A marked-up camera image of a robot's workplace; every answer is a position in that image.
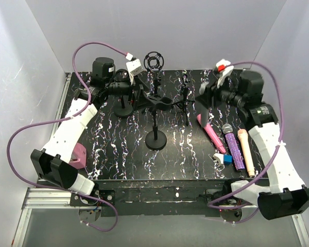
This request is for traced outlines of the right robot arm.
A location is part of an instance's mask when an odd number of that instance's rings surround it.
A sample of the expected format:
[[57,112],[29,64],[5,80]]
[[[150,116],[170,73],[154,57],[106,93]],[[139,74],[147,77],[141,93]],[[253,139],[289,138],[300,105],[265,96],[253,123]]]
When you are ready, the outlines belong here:
[[265,165],[250,182],[225,181],[222,196],[210,200],[208,207],[218,208],[223,200],[232,205],[241,199],[255,205],[265,219],[272,220],[308,209],[309,187],[295,170],[282,141],[283,119],[277,117],[271,105],[262,101],[263,85],[260,73],[245,70],[240,73],[236,87],[228,76],[220,76],[216,82],[203,82],[196,101],[207,109],[219,103],[236,107]]

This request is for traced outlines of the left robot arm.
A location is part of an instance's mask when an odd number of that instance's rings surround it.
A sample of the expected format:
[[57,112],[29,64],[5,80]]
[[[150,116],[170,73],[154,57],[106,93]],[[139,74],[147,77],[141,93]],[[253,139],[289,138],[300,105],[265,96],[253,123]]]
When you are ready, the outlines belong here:
[[126,63],[127,77],[115,81],[116,69],[113,59],[96,58],[91,74],[84,82],[88,89],[79,88],[72,100],[66,117],[54,135],[41,150],[31,153],[31,161],[37,175],[60,188],[81,193],[86,205],[93,206],[99,201],[94,182],[79,174],[70,165],[75,146],[90,120],[110,95],[130,95],[136,86],[134,78],[143,71],[139,59],[132,58]]

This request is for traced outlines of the purple glitter microphone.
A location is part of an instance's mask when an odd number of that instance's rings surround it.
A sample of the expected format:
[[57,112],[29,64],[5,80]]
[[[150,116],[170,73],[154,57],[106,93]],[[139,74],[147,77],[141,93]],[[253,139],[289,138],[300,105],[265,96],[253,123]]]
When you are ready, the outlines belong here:
[[235,169],[237,171],[244,170],[245,165],[243,162],[241,151],[238,147],[237,141],[235,139],[235,135],[233,133],[233,128],[230,124],[226,123],[222,126],[222,132],[227,141],[231,156],[234,161]]

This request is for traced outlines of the black tripod stand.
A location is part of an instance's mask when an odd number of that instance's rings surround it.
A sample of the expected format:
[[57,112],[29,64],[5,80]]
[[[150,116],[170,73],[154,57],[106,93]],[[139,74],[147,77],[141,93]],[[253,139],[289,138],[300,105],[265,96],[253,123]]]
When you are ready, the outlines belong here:
[[157,51],[151,51],[144,57],[143,64],[145,69],[151,74],[153,82],[153,89],[150,91],[150,96],[148,97],[153,103],[150,110],[170,110],[172,100],[167,97],[161,97],[158,92],[159,86],[161,86],[160,71],[164,66],[163,56]]
[[187,106],[189,105],[189,103],[191,104],[195,103],[195,101],[188,99],[190,88],[188,86],[189,80],[188,80],[188,76],[186,73],[182,73],[181,81],[182,81],[182,85],[181,85],[181,90],[180,90],[180,96],[182,96],[183,99],[172,103],[171,107],[172,108],[177,107],[184,113],[185,125],[188,126],[189,117],[187,113]]

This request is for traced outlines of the beige peach microphone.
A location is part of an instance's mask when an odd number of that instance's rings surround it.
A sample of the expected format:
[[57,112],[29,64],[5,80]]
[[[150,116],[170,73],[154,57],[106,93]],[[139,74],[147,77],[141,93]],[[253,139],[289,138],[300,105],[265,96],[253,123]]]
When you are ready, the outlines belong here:
[[237,132],[239,142],[242,147],[246,169],[250,178],[255,177],[255,168],[248,142],[248,133],[245,129],[239,129]]

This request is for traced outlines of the black round-base desk stand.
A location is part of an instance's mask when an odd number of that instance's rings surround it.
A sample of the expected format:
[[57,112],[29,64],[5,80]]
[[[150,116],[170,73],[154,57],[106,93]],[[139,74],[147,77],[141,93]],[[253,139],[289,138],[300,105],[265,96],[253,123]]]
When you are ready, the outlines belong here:
[[133,106],[124,100],[121,96],[113,107],[114,114],[119,118],[127,118],[133,113]]

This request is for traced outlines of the pink tall microphone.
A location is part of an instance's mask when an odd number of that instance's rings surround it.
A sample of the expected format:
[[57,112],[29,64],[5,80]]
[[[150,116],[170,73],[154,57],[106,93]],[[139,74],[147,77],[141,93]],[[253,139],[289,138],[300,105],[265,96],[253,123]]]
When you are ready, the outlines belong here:
[[226,154],[226,150],[224,148],[224,145],[222,141],[219,139],[218,135],[214,131],[214,129],[211,127],[211,125],[208,123],[204,127],[201,124],[201,115],[197,115],[198,123],[201,125],[201,127],[204,129],[205,133],[208,135],[214,146],[217,148],[217,150],[222,153]]

